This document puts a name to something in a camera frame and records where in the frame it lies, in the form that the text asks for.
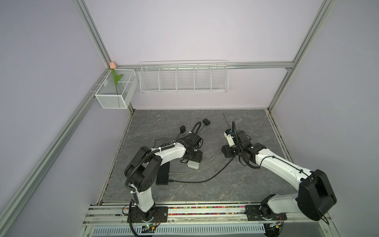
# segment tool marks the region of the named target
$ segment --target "black power cable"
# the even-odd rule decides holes
[[[129,216],[130,213],[124,213],[124,208],[125,208],[126,206],[127,206],[127,205],[125,205],[125,206],[122,208],[122,214],[123,214],[124,216]]]
[[[207,181],[213,179],[214,177],[216,177],[219,173],[221,173],[221,171],[223,171],[229,165],[229,163],[232,162],[233,159],[234,159],[234,157],[231,158],[230,161],[228,163],[226,163],[226,165],[219,172],[217,172],[215,175],[213,175],[212,177],[210,177],[207,180],[191,182],[191,181],[179,181],[179,180],[169,179],[168,181],[169,182],[177,182],[177,183],[186,183],[186,184],[199,184],[199,183],[207,182]]]
[[[162,139],[164,139],[164,140],[166,141],[166,143],[163,143],[161,146],[164,146],[164,144],[168,144],[168,145],[170,145],[170,143],[167,141],[167,139],[166,139],[165,137],[162,137],[162,138],[159,138],[159,139],[155,139],[153,148],[155,148],[155,143],[156,143],[158,140],[162,140]]]
[[[200,121],[197,122],[197,123],[195,124],[195,126],[193,126],[191,132],[190,132],[188,135],[185,135],[184,137],[181,137],[181,138],[179,138],[179,139],[181,140],[181,139],[184,139],[184,138],[189,137],[189,136],[191,135],[191,133],[193,133],[193,132],[195,131],[195,129],[196,129],[197,126],[198,126],[198,128],[197,128],[197,130],[196,130],[196,132],[195,132],[195,133],[197,134],[197,133],[199,132],[200,127],[201,127],[201,122],[200,122]],[[181,133],[179,133],[179,134],[176,136],[175,140],[178,140],[178,137],[179,137],[180,134],[181,134]]]
[[[146,162],[150,157],[152,157],[156,152],[160,151],[159,149],[156,149],[156,150],[153,150],[153,151],[150,151],[143,159],[141,159],[136,167],[134,167],[134,169],[130,172],[130,174],[128,175],[128,177],[126,178],[126,181],[125,181],[125,187],[127,189],[130,189],[132,190],[133,192],[135,192],[136,190],[133,188],[133,187],[130,187],[129,186],[129,182],[130,182],[130,179],[132,178],[133,174],[136,172],[136,170],[138,170],[138,168],[142,165],[142,163]]]
[[[201,130],[203,130],[203,128],[205,127],[206,125],[204,124],[204,126],[200,129],[200,131],[198,131],[197,133],[201,132]]]
[[[324,217],[325,219],[321,217],[321,220],[323,220],[327,225],[330,225],[330,224],[329,224],[329,221],[328,221],[328,219],[326,219],[325,215],[323,215],[323,217]]]
[[[237,134],[237,130],[236,130],[236,122],[235,121],[232,121],[232,132],[234,133],[236,141],[238,142],[238,134]],[[243,151],[243,149],[241,148],[241,144],[237,143],[236,147],[237,147],[238,154],[240,154]],[[250,168],[253,168],[253,169],[256,169],[256,170],[259,169],[259,167],[251,165],[249,163],[249,161],[245,159],[245,157],[239,155],[238,156],[238,160],[240,161],[240,163],[241,163],[241,158],[243,159],[243,161],[245,161],[246,165],[249,166]]]
[[[285,162],[285,161],[282,160],[282,159],[279,159],[278,157],[276,157],[276,156],[274,156],[274,155],[264,157],[264,158],[262,159],[261,163],[259,164],[259,166],[257,166],[258,169],[260,169],[260,167],[261,167],[261,165],[262,165],[262,162],[263,162],[266,158],[268,158],[268,157],[272,157],[273,159],[278,159],[278,160],[280,160],[281,162],[284,162],[284,163],[288,164],[289,166],[291,166],[291,167],[295,168],[296,170],[298,170],[299,173],[303,173],[303,174],[305,174],[305,175],[309,178],[309,175],[307,175],[306,173],[304,173],[303,170],[300,170],[300,169],[296,168],[295,166],[293,166],[293,165],[291,165],[291,164]]]
[[[130,211],[132,210],[132,203],[135,203],[135,201],[132,199],[130,200],[130,203],[129,203],[129,213]],[[129,227],[130,227],[130,230],[132,231],[133,235],[135,237],[140,237],[136,231],[134,230],[133,226],[132,226],[132,219],[130,218],[130,215],[128,215],[128,221],[129,221]]]
[[[242,164],[242,162],[241,162],[241,157],[240,157],[240,156],[238,157],[238,161],[241,163],[241,165],[243,165],[243,166],[247,166],[247,164]]]

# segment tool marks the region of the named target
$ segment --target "black mounting plate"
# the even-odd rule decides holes
[[[248,221],[265,221],[266,220],[263,217],[261,217],[260,215],[254,214],[256,212],[259,212],[259,207],[260,207],[260,205],[246,205],[245,206],[245,210],[247,212],[249,212],[246,214]],[[285,213],[275,214],[275,216],[273,216],[272,220],[273,221],[280,220],[278,215],[280,215],[280,217],[282,218],[283,221],[287,220],[287,215]]]
[[[136,207],[132,207],[132,209],[130,210],[130,219],[132,220],[132,223],[146,223],[146,222],[143,222],[143,218],[140,216],[140,214],[138,213],[137,211],[137,208]],[[154,214],[159,214],[161,216],[161,223],[162,222],[167,222],[167,216],[168,216],[168,207],[155,207],[155,212]],[[154,215],[153,216],[154,219],[152,221],[150,221],[149,223],[151,222],[159,222],[159,216],[158,215]]]

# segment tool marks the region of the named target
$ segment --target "black cable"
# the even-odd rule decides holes
[[[234,133],[234,137],[236,138],[236,141],[238,142],[238,134],[237,134],[237,130],[236,130],[236,122],[235,121],[232,121],[232,132]],[[237,152],[238,154],[241,153],[241,151],[243,151],[243,149],[240,147],[241,144],[236,144],[236,147],[237,147]],[[243,159],[243,161],[245,161],[246,165],[249,166],[250,168],[253,168],[253,169],[259,169],[259,167],[256,167],[256,166],[253,166],[249,163],[248,160],[245,159],[245,157],[243,156],[238,156],[238,160],[240,160],[240,157]]]
[[[229,161],[228,163],[226,163],[226,165],[225,165],[225,166],[224,166],[219,172],[217,172],[215,175],[213,175],[212,177],[210,177],[210,178],[207,179],[207,180],[204,180],[204,181],[196,181],[196,182],[190,182],[190,181],[178,181],[178,180],[169,179],[168,181],[169,181],[169,182],[177,182],[177,183],[186,183],[186,184],[199,184],[199,183],[207,182],[207,181],[213,179],[214,177],[216,177],[219,173],[221,173],[221,171],[223,171],[223,170],[229,165],[229,163],[232,162],[233,159],[234,159],[234,157],[231,158],[230,161]]]
[[[125,206],[122,208],[122,214],[123,214],[124,216],[129,216],[130,213],[124,213],[124,208],[125,208],[126,206],[127,206],[127,205],[125,205]]]
[[[205,127],[205,124],[204,124],[204,126],[200,129],[200,131],[197,132],[197,134],[198,134],[199,132],[201,132],[201,130],[203,130],[204,127]]]
[[[267,157],[272,157],[272,158],[276,158],[275,156],[266,156],[266,157],[264,157],[262,160],[261,160],[261,163],[259,164],[259,166],[258,166],[258,169],[260,169],[260,166],[262,165],[262,162],[267,158]]]
[[[323,217],[324,217],[325,219],[323,219],[323,218],[321,217],[321,220],[323,220],[327,225],[330,225],[330,224],[329,224],[329,221],[328,221],[328,219],[326,219],[325,215],[323,215]]]
[[[130,212],[130,210],[132,209],[132,202],[135,203],[135,201],[134,201],[133,199],[130,200],[130,203],[129,203],[129,212]],[[132,226],[132,219],[130,218],[130,215],[128,216],[128,221],[129,221],[130,230],[132,231],[133,235],[134,235],[135,237],[140,237],[140,236],[136,233],[136,231],[134,230],[134,228],[133,228],[133,226]]]
[[[183,159],[181,159],[179,162],[180,162],[180,163],[183,163],[183,164],[187,164],[188,161],[189,161],[189,159],[184,159],[184,158],[183,158]]]
[[[197,130],[196,130],[196,132],[195,132],[196,134],[199,132],[199,129],[200,129],[200,127],[201,127],[201,122],[200,122],[200,121],[197,122],[197,123],[195,124],[195,126],[193,126],[191,132],[194,132],[194,131],[195,131],[195,128],[196,128],[197,126],[199,126],[199,127],[197,128]]]
[[[153,148],[155,148],[155,143],[156,143],[158,140],[161,140],[161,139],[165,139],[166,142],[167,142],[167,144],[170,145],[170,143],[167,141],[167,139],[166,139],[165,137],[162,137],[162,138],[159,138],[159,139],[155,139]]]
[[[204,139],[202,138],[201,139],[201,145],[197,149],[200,149],[203,146],[203,144],[204,144]]]
[[[241,163],[241,165],[243,165],[243,166],[247,166],[247,164],[242,164],[242,162],[241,162],[241,157],[240,157],[240,156],[238,157],[238,161]]]
[[[132,190],[133,192],[135,192],[136,190],[133,188],[133,187],[130,187],[129,186],[129,182],[130,182],[130,179],[132,178],[133,174],[136,172],[136,170],[142,165],[142,163],[146,162],[151,156],[153,156],[156,152],[160,151],[159,149],[156,149],[156,150],[153,150],[153,151],[150,151],[143,159],[141,159],[136,167],[134,167],[134,169],[130,172],[130,174],[128,175],[128,177],[126,178],[126,181],[125,181],[125,187],[127,189],[130,189]]]
[[[293,165],[291,165],[291,164],[285,162],[284,160],[279,159],[278,157],[275,157],[275,156],[272,156],[272,157],[273,157],[273,158],[276,158],[276,159],[278,159],[278,160],[280,160],[280,161],[282,161],[282,162],[284,162],[284,163],[286,163],[286,164],[288,164],[289,166],[291,166],[291,167],[293,167],[293,168],[295,168],[295,169],[297,169],[298,171],[300,171],[299,173],[303,173],[303,174],[305,174],[305,175],[309,178],[309,175],[307,175],[306,173],[304,173],[303,170],[300,170],[300,169],[296,168],[295,166],[293,166]]]
[[[197,123],[195,124],[195,126],[193,126],[191,132],[190,132],[188,135],[185,135],[184,137],[179,138],[179,140],[182,140],[182,139],[184,139],[184,138],[189,137],[189,136],[191,135],[191,133],[193,133],[193,132],[195,131],[195,129],[196,129],[197,126],[199,126],[199,127],[197,128],[197,131],[195,132],[195,133],[197,134],[197,133],[199,132],[200,127],[201,127],[201,122],[200,122],[200,121],[197,122]],[[178,140],[178,137],[179,137],[180,134],[181,134],[181,133],[179,133],[179,134],[176,136],[175,140]]]

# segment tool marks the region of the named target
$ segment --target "green tulip leaf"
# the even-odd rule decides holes
[[[116,80],[116,73],[114,72],[114,70],[113,69],[111,69],[111,72],[112,72],[112,74],[113,74],[113,78]]]
[[[114,85],[115,86],[117,86],[117,83],[121,79],[122,76],[123,76],[123,74],[120,74],[120,75],[118,75],[118,76],[115,77],[115,79],[114,79]]]

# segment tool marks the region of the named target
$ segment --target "metal rod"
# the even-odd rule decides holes
[[[277,125],[275,123],[275,120],[274,120],[274,117],[273,115],[268,111],[268,110],[265,110],[266,111],[266,115],[268,117],[268,120],[270,121],[270,124],[271,124],[271,127],[273,128],[273,131],[275,133],[275,136],[279,142],[279,145],[282,149],[282,152],[283,152],[283,155],[284,155],[284,159],[296,164],[296,162],[294,161],[293,157],[291,156],[290,154],[290,151],[287,147],[287,145],[284,143],[283,141],[283,137],[282,135],[280,134],[278,128],[277,128]]]
[[[159,83],[159,73],[160,72],[161,72],[161,68],[159,68],[159,71],[158,71],[158,90],[159,91],[161,90],[160,83]]]
[[[100,34],[96,28],[94,21],[92,20],[91,14],[89,13],[88,7],[84,0],[72,0],[80,18],[87,29],[89,36],[92,39],[97,51],[100,54],[104,64],[106,67],[109,67],[109,62],[111,61],[111,57],[109,56],[106,47],[100,37]]]
[[[121,141],[120,141],[120,143],[119,143],[119,145],[118,145],[118,147],[117,147],[117,152],[116,152],[116,155],[114,156],[114,160],[113,160],[113,163],[112,163],[111,169],[110,169],[110,171],[109,171],[109,173],[108,173],[108,178],[106,179],[106,181],[105,181],[105,183],[104,183],[103,190],[102,190],[102,192],[101,192],[101,194],[100,194],[100,197],[99,197],[99,199],[98,199],[98,201],[97,201],[98,204],[99,204],[99,203],[103,200],[103,198],[104,198],[105,191],[106,191],[106,189],[108,188],[109,180],[111,179],[111,176],[112,176],[113,170],[114,170],[114,168],[115,168],[115,166],[116,166],[117,159],[119,158],[119,155],[120,155],[120,152],[121,152],[121,148],[122,148],[122,145],[124,144],[124,140],[125,140],[125,138],[126,138],[126,134],[127,134],[128,129],[129,129],[129,127],[130,127],[130,124],[131,124],[131,122],[132,122],[132,119],[133,119],[133,114],[131,113],[131,114],[129,115],[128,122],[126,123],[124,133],[123,133],[123,135],[122,135],[122,137],[121,137]]]
[[[291,80],[291,77],[293,76],[293,72],[300,64],[303,56],[307,52],[308,48],[311,45],[311,42],[315,38],[316,34],[320,30],[326,16],[330,13],[331,9],[333,8],[336,0],[324,0],[321,4],[320,9],[317,12],[317,15],[315,19],[312,22],[311,27],[309,28],[307,35],[305,36],[294,60],[293,60],[293,66],[287,67],[287,69],[290,69],[287,71],[285,77],[283,78],[282,82],[280,83],[280,86],[278,87],[278,90],[275,92],[274,97],[268,106],[268,110],[271,111],[276,103],[278,102],[281,94],[283,93],[287,83]]]
[[[172,64],[173,67],[193,67],[193,66],[216,66],[217,63],[193,63],[193,64]],[[293,62],[290,61],[272,61],[272,62],[241,62],[241,63],[227,63],[227,69],[253,69],[253,68],[291,68]],[[168,67],[168,64],[149,64],[149,67]],[[141,70],[141,65],[118,65],[118,69],[134,69],[135,71]]]
[[[108,72],[108,70],[105,70],[102,76],[105,76]],[[45,154],[38,161],[21,187],[17,190],[15,195],[12,197],[10,202],[0,214],[0,237],[3,237],[7,234],[13,223],[21,214],[24,207],[28,204],[29,200],[37,190],[47,172],[50,170],[55,160],[67,144],[68,140],[75,132],[76,128],[84,116],[87,114],[88,110],[91,108],[95,100],[95,91],[97,91],[98,87],[100,86],[99,84],[101,84],[103,81],[104,77],[100,77],[98,79],[96,85],[92,87],[83,102],[64,125],[63,129],[56,136]]]
[[[212,90],[212,70],[211,70],[211,67],[209,67],[209,73],[211,74],[211,90]]]
[[[195,90],[195,67],[193,67],[193,90]]]
[[[178,74],[178,69],[175,69],[175,90],[178,90],[178,81],[177,81],[177,74]]]

